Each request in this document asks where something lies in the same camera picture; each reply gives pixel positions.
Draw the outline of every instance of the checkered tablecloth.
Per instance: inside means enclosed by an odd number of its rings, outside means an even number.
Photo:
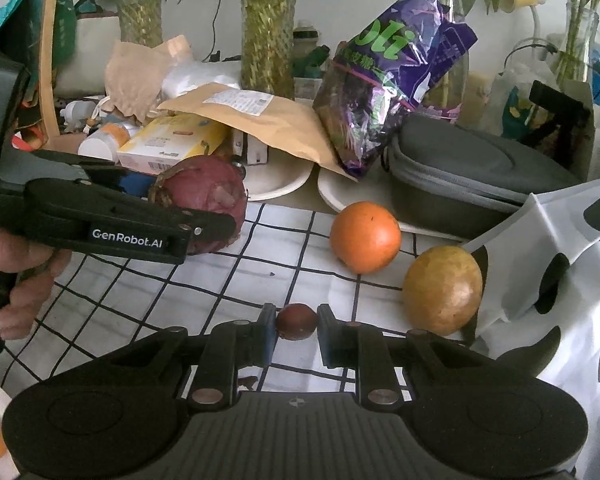
[[[396,259],[375,274],[348,271],[331,253],[333,216],[250,203],[239,240],[180,266],[74,254],[30,337],[7,343],[0,386],[24,388],[168,326],[205,334],[222,322],[256,320],[264,303],[329,303],[338,319],[403,336],[400,287],[414,258],[440,238],[403,234]],[[245,368],[263,391],[353,391],[352,370],[325,368],[317,337],[279,340],[273,364]]]

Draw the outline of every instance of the yellow box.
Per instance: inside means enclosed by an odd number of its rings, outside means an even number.
[[[159,174],[190,156],[213,153],[229,130],[226,124],[197,114],[160,117],[118,149],[120,164],[141,173]]]

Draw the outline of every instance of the red onion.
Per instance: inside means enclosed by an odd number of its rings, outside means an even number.
[[[163,207],[183,207],[227,213],[235,233],[226,241],[192,241],[189,254],[212,253],[234,243],[247,210],[247,193],[240,170],[213,155],[191,156],[161,174],[149,191],[149,201]]]

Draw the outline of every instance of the green lettering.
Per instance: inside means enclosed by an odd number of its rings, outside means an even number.
[[[380,34],[380,20],[375,20],[372,25],[371,25],[371,29],[366,33],[362,32],[354,41],[357,45],[366,45],[371,43],[375,38],[378,37],[378,34]]]
[[[398,59],[398,53],[404,49],[411,41],[415,40],[416,34],[412,30],[405,30],[403,35],[396,34],[392,37],[393,43],[384,51],[382,56],[385,59]]]
[[[396,32],[398,32],[401,28],[404,27],[404,23],[394,22],[394,20],[389,21],[389,25],[383,30],[380,35],[376,38],[373,45],[371,45],[371,50],[373,52],[384,52],[386,42],[389,41]]]

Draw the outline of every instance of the snack package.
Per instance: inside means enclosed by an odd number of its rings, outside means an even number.
[[[439,0],[398,0],[333,59],[314,110],[343,169],[360,178],[406,114],[477,41]]]

